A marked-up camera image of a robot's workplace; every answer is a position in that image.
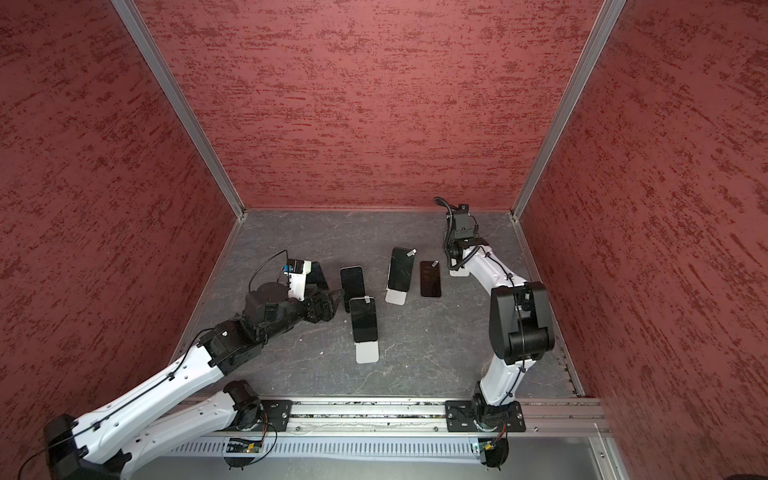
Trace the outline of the purple edged dark phone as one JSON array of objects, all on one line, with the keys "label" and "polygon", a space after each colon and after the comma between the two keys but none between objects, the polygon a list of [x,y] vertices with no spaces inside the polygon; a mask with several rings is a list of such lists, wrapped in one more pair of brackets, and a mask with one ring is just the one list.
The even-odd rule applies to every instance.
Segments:
[{"label": "purple edged dark phone", "polygon": [[440,263],[425,260],[419,264],[420,294],[423,298],[440,298],[442,295]]}]

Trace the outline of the black phone table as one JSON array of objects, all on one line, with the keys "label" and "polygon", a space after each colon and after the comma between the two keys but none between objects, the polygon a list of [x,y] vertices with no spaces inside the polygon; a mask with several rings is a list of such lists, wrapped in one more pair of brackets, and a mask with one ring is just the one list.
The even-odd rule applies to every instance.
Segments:
[{"label": "black phone table", "polygon": [[312,261],[311,269],[307,275],[306,284],[316,287],[318,290],[328,290],[329,286],[319,262]]}]

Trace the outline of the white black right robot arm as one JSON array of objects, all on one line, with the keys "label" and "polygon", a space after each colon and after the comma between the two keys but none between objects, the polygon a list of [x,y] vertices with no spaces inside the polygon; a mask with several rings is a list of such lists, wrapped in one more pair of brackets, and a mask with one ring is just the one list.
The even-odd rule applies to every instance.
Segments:
[{"label": "white black right robot arm", "polygon": [[555,334],[546,288],[509,269],[480,236],[467,204],[446,209],[443,251],[453,277],[472,277],[490,297],[488,336],[493,358],[472,399],[476,427],[506,429],[527,371],[554,348]]}]

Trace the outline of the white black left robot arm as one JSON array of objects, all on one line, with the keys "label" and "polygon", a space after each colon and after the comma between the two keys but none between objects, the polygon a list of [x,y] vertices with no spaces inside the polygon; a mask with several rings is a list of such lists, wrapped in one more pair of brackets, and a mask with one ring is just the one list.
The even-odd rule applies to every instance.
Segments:
[{"label": "white black left robot arm", "polygon": [[146,463],[199,436],[232,429],[270,429],[261,398],[244,380],[191,407],[192,394],[235,372],[273,338],[301,322],[332,320],[344,292],[311,284],[303,298],[269,282],[246,295],[241,313],[202,330],[184,354],[148,380],[79,417],[64,414],[44,428],[54,479],[125,479]]}]

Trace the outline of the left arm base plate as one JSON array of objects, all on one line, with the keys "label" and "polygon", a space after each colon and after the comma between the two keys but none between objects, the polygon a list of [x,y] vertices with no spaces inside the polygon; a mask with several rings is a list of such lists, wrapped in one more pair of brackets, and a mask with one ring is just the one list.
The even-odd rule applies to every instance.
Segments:
[{"label": "left arm base plate", "polygon": [[294,402],[288,399],[263,399],[260,419],[272,425],[279,433],[287,430]]}]

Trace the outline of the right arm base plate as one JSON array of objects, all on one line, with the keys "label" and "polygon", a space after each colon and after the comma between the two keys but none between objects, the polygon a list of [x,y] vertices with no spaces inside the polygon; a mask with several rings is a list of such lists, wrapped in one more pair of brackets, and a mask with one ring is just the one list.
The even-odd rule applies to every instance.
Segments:
[{"label": "right arm base plate", "polygon": [[526,423],[519,402],[490,406],[474,400],[449,400],[445,404],[449,432],[478,432],[498,434],[523,433]]}]

